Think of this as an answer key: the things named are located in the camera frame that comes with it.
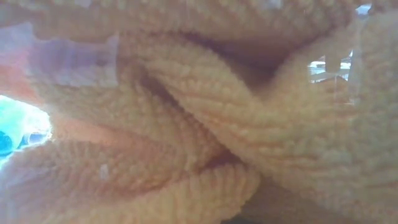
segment teal object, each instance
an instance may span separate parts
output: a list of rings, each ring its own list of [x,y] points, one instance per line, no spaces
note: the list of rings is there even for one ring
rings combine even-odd
[[[0,96],[0,157],[10,155],[24,137],[27,111],[16,100]]]

